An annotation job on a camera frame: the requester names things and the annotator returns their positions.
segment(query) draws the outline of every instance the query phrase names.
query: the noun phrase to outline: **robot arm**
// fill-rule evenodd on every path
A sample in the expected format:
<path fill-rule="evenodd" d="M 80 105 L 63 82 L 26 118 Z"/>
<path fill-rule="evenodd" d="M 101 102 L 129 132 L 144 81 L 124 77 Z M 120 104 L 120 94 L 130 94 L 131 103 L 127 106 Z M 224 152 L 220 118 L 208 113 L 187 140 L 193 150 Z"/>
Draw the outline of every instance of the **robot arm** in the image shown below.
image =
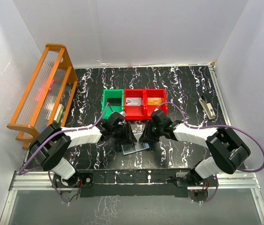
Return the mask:
<path fill-rule="evenodd" d="M 35 159 L 44 171 L 53 171 L 60 175 L 68 186 L 74 186 L 79 180 L 78 173 L 75 167 L 63 158 L 68 148 L 81 144 L 98 143 L 110 138 L 116 138 L 119 143 L 137 142 L 130 123 L 125 122 L 124 116 L 118 112 L 114 112 L 108 120 L 103 120 L 96 127 L 90 127 L 91 125 L 77 127 L 74 131 L 66 131 L 73 128 L 60 127 L 53 123 L 31 143 L 29 150 L 33 154 L 52 134 L 61 130 L 65 131 L 51 139 L 36 154 Z"/>
<path fill-rule="evenodd" d="M 193 129 L 182 121 L 172 122 L 162 110 L 156 110 L 151 117 L 139 141 L 156 143 L 160 136 L 165 136 L 210 150 L 212 156 L 200 161 L 184 178 L 189 184 L 199 185 L 209 176 L 222 172 L 233 174 L 250 155 L 247 145 L 230 128 Z"/>
<path fill-rule="evenodd" d="M 165 136 L 175 141 L 192 142 L 210 150 L 212 156 L 200 161 L 184 178 L 189 184 L 199 185 L 213 174 L 222 172 L 233 174 L 250 155 L 249 148 L 230 128 L 192 129 L 182 121 L 172 122 L 162 110 L 156 110 L 151 117 L 152 120 L 146 123 L 140 142 L 156 143 L 161 136 Z M 96 127 L 90 127 L 78 127 L 75 131 L 61 133 L 48 142 L 35 157 L 42 169 L 55 172 L 68 186 L 74 186 L 79 180 L 78 173 L 74 166 L 63 158 L 68 148 L 98 143 L 110 138 L 116 138 L 119 144 L 137 142 L 130 123 L 118 112 L 114 112 L 108 120 L 103 120 Z M 29 146 L 31 154 L 52 134 L 69 129 L 73 128 L 51 124 L 31 143 Z"/>

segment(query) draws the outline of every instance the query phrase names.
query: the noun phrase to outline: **plastic container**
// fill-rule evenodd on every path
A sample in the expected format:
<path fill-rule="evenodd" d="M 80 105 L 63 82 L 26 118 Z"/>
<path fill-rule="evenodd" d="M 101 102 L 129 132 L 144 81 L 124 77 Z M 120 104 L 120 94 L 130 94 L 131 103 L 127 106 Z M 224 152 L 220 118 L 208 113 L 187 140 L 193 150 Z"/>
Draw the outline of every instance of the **plastic container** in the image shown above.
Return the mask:
<path fill-rule="evenodd" d="M 126 98 L 142 98 L 142 105 L 127 105 Z M 162 102 L 166 102 L 165 89 L 125 89 L 125 120 L 151 120 L 151 114 L 157 108 L 157 105 L 148 105 L 147 98 L 162 98 Z M 160 109 L 162 109 L 165 114 L 168 114 L 167 104 L 162 105 Z"/>
<path fill-rule="evenodd" d="M 146 99 L 147 98 L 162 98 L 162 102 L 166 102 L 166 93 L 165 89 L 145 89 L 146 91 Z M 146 120 L 151 120 L 151 114 L 157 108 L 157 105 L 147 105 L 147 113 L 145 115 Z M 168 114 L 168 105 L 164 104 L 159 109 L 162 109 L 165 114 Z"/>
<path fill-rule="evenodd" d="M 146 91 L 144 89 L 125 89 L 124 97 L 125 120 L 145 120 L 147 114 Z M 142 105 L 127 105 L 127 98 L 142 98 Z"/>
<path fill-rule="evenodd" d="M 116 90 L 108 90 L 105 89 L 103 91 L 103 100 L 102 100 L 102 112 L 105 109 L 105 106 L 109 102 L 112 106 L 112 109 L 115 112 L 123 112 L 124 111 L 124 89 L 116 89 Z M 107 108 L 106 113 L 103 115 L 103 119 L 108 119 L 112 111 L 110 107 Z"/>

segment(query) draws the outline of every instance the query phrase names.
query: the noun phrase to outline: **white wall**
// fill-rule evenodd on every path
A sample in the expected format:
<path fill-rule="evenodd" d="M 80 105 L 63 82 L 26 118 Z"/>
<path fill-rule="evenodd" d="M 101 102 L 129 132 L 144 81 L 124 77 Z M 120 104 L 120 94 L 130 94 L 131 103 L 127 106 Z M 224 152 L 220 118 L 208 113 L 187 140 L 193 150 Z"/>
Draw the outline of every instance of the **white wall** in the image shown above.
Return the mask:
<path fill-rule="evenodd" d="M 250 0 L 218 61 L 216 73 L 232 124 L 264 146 L 264 0 Z M 261 165 L 253 148 L 250 168 Z M 264 198 L 264 170 L 257 174 Z"/>
<path fill-rule="evenodd" d="M 12 0 L 0 1 L 0 217 L 25 151 L 6 125 L 38 63 L 40 51 Z"/>
<path fill-rule="evenodd" d="M 75 67 L 217 60 L 247 0 L 14 0 L 37 46 Z"/>

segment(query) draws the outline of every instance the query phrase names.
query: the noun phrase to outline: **black and white marble table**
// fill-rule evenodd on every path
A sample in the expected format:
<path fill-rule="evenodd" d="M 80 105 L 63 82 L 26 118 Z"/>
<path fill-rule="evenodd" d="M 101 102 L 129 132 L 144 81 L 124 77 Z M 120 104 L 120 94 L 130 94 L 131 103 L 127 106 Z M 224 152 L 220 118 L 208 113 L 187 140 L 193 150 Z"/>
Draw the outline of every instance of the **black and white marble table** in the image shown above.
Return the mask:
<path fill-rule="evenodd" d="M 68 116 L 67 127 L 93 124 L 101 114 L 104 89 L 164 88 L 167 100 L 180 106 L 192 125 L 206 126 L 225 123 L 208 66 L 194 67 L 128 67 L 77 69 L 79 86 Z M 208 121 L 198 98 L 207 94 L 216 113 Z M 180 112 L 169 105 L 168 116 L 181 120 Z M 135 133 L 144 125 L 132 123 Z M 65 155 L 77 169 L 155 169 L 191 168 L 209 157 L 204 147 L 189 142 L 175 142 L 161 138 L 151 151 L 122 156 L 113 140 L 71 148 Z"/>

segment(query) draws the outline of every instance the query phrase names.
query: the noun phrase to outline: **wooden rack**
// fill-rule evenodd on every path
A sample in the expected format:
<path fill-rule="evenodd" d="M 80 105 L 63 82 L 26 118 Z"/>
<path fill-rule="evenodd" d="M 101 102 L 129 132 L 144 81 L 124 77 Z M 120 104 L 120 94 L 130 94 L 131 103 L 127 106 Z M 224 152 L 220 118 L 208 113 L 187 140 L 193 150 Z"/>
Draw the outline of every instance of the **wooden rack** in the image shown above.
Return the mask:
<path fill-rule="evenodd" d="M 24 142 L 23 149 L 53 123 L 66 86 L 72 91 L 65 107 L 61 126 L 65 126 L 73 96 L 78 84 L 72 62 L 61 44 L 47 44 L 20 103 L 7 125 L 19 131 L 16 140 Z"/>

